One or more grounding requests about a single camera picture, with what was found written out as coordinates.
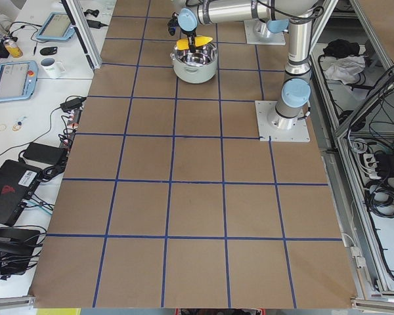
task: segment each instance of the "white mounting plate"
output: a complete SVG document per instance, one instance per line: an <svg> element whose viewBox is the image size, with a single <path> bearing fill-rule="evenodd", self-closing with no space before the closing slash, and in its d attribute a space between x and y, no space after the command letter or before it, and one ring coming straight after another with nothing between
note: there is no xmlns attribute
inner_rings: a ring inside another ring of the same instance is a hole
<svg viewBox="0 0 394 315"><path fill-rule="evenodd" d="M260 36L254 34L255 23L257 23L257 20L244 21L247 44L281 46L286 44L283 33L271 34L269 38L261 38Z"/></svg>
<svg viewBox="0 0 394 315"><path fill-rule="evenodd" d="M309 142L307 123L304 119L298 120L290 130L280 130L270 125L267 121L267 113L276 106L276 103L270 100L255 101L260 141L269 141L271 138L273 142Z"/></svg>

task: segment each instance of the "white sticker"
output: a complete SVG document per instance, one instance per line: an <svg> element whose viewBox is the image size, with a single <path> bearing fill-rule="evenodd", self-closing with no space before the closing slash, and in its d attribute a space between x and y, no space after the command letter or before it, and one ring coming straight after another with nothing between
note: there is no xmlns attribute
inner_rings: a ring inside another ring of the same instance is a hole
<svg viewBox="0 0 394 315"><path fill-rule="evenodd" d="M33 171L26 171L24 176L22 176L22 178L19 180L19 185L29 187L36 176L37 173Z"/></svg>

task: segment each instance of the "blue joint cap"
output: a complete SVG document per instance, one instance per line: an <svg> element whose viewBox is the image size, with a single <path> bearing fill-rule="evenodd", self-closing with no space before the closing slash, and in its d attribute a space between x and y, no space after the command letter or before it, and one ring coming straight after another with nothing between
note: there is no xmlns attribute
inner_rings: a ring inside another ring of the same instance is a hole
<svg viewBox="0 0 394 315"><path fill-rule="evenodd" d="M178 24L184 31L191 32L198 25L197 17L190 9L183 8L178 15Z"/></svg>
<svg viewBox="0 0 394 315"><path fill-rule="evenodd" d="M289 107L302 107L308 102L309 95L311 95L311 88L302 79L291 79L283 85L282 99Z"/></svg>
<svg viewBox="0 0 394 315"><path fill-rule="evenodd" d="M267 29L272 33L281 33L289 26L289 20L268 20Z"/></svg>

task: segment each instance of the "tablet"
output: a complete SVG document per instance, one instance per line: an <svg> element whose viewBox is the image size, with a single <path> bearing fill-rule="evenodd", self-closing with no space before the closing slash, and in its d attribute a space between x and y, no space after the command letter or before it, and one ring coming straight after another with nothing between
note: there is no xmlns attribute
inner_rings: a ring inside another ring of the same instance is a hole
<svg viewBox="0 0 394 315"><path fill-rule="evenodd" d="M52 12L36 38L41 41L67 41L74 34L74 28L66 13Z"/></svg>
<svg viewBox="0 0 394 315"><path fill-rule="evenodd" d="M37 82L35 61L0 64L0 102L25 100L31 97Z"/></svg>

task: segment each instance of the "white mug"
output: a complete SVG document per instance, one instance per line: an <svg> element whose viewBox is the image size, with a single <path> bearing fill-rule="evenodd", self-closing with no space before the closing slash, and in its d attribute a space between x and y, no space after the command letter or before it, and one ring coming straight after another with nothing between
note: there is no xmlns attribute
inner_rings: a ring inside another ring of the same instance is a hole
<svg viewBox="0 0 394 315"><path fill-rule="evenodd" d="M47 72L51 79L61 77L66 69L61 61L56 61L54 58L46 58L41 61L41 66Z"/></svg>

